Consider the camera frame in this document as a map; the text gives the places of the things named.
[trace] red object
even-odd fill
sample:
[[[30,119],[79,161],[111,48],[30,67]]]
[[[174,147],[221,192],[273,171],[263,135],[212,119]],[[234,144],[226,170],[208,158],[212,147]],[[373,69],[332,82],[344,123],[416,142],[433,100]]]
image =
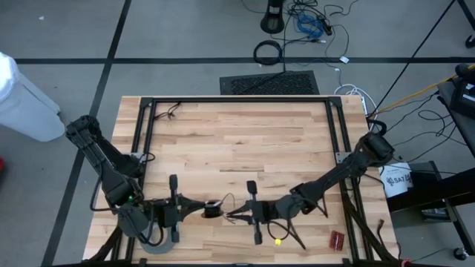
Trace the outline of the red object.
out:
[[[337,231],[332,231],[330,236],[330,248],[333,248],[336,251],[343,250],[344,234],[338,233]]]

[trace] small black object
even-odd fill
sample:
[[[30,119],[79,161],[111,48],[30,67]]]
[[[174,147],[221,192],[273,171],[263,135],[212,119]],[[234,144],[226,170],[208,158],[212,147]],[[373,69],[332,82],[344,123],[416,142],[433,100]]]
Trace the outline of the small black object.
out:
[[[180,232],[173,231],[171,233],[171,241],[173,243],[179,243],[180,242]]]
[[[322,23],[324,26],[324,32],[328,35],[331,36],[333,34],[332,32],[332,26],[328,25],[327,20],[323,16],[318,16],[318,20]]]
[[[464,248],[455,248],[453,250],[453,256],[458,260],[466,260],[468,258],[468,254]]]
[[[177,190],[178,189],[178,178],[176,174],[172,174],[169,177],[170,179],[170,190]]]
[[[204,212],[201,214],[201,217],[205,219],[218,218],[223,215],[221,210],[221,205],[223,202],[220,200],[208,200],[205,202]]]
[[[118,224],[128,237],[135,237],[148,227],[149,219],[138,207],[126,202],[120,207]]]
[[[258,193],[258,186],[255,184],[255,181],[247,181],[247,191],[250,194],[257,194]]]
[[[268,0],[266,14],[261,20],[261,29],[266,33],[280,33],[284,27],[284,18],[282,16],[282,7],[284,0]],[[270,9],[278,8],[278,12],[271,12]]]
[[[264,45],[270,45],[272,47],[275,47],[275,49],[277,49],[277,51],[278,51],[278,56],[276,56],[275,58],[260,58],[260,57],[258,57],[258,50],[259,50],[259,48],[263,47]],[[254,55],[254,61],[256,63],[259,63],[261,65],[266,65],[266,66],[275,65],[275,64],[279,63],[282,59],[282,48],[281,48],[281,45],[279,43],[277,43],[276,41],[266,40],[266,41],[260,42],[254,48],[253,55]]]
[[[467,40],[465,41],[465,47],[466,48],[473,48],[475,47],[475,38],[472,38],[472,35],[470,35]]]
[[[261,232],[255,232],[254,233],[254,244],[255,245],[262,244],[262,233]]]
[[[455,91],[449,108],[475,119],[475,68],[470,69],[467,64],[459,64],[455,67],[455,72]]]

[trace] metal bracket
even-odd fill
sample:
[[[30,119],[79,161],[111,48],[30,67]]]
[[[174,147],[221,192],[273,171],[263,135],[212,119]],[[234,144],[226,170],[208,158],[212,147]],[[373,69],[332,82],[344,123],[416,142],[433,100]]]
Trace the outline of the metal bracket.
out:
[[[147,266],[147,259],[146,258],[140,258],[139,267],[146,267],[146,266]]]
[[[149,106],[154,101],[153,97],[143,97],[140,99],[140,108]]]
[[[351,153],[350,152],[336,152],[336,163],[342,163]]]
[[[340,96],[329,96],[328,99],[336,107],[341,108],[342,103],[341,103],[341,97]]]

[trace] white trash bin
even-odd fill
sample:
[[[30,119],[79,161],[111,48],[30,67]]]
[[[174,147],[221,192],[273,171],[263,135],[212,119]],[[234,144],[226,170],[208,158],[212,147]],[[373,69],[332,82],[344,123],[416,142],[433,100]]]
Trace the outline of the white trash bin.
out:
[[[28,81],[15,61],[0,53],[0,124],[41,142],[65,132],[59,106]]]

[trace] black floor tape line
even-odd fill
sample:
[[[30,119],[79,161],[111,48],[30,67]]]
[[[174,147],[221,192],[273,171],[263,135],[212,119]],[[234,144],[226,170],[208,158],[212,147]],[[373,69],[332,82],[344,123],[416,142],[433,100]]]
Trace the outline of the black floor tape line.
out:
[[[446,56],[446,57],[348,57],[351,63],[366,64],[450,64],[474,63],[475,57]],[[85,65],[105,64],[109,59],[15,59],[19,65]],[[327,57],[286,57],[286,63],[341,63],[340,58]],[[255,63],[252,57],[220,57],[220,58],[115,58],[112,64],[243,64]]]
[[[104,94],[105,86],[111,72],[112,61],[115,57],[117,46],[119,45],[120,36],[124,28],[125,20],[127,19],[128,10],[131,6],[131,0],[125,0],[122,12],[120,13],[119,22],[117,23],[114,38],[112,39],[111,47],[105,61],[104,68],[102,69],[101,78],[97,85],[96,94],[89,111],[89,115],[96,116],[99,111],[99,104]],[[74,160],[73,168],[69,176],[68,184],[66,185],[65,193],[62,197],[61,205],[59,206],[59,212],[56,216],[53,231],[50,235],[50,240],[47,244],[46,252],[43,257],[42,266],[53,265],[54,257],[58,249],[59,241],[61,240],[62,232],[65,227],[66,219],[68,218],[69,209],[73,200],[74,191],[76,190],[77,181],[79,179],[79,173],[81,171],[82,163],[84,162],[83,153],[77,151],[76,158]]]

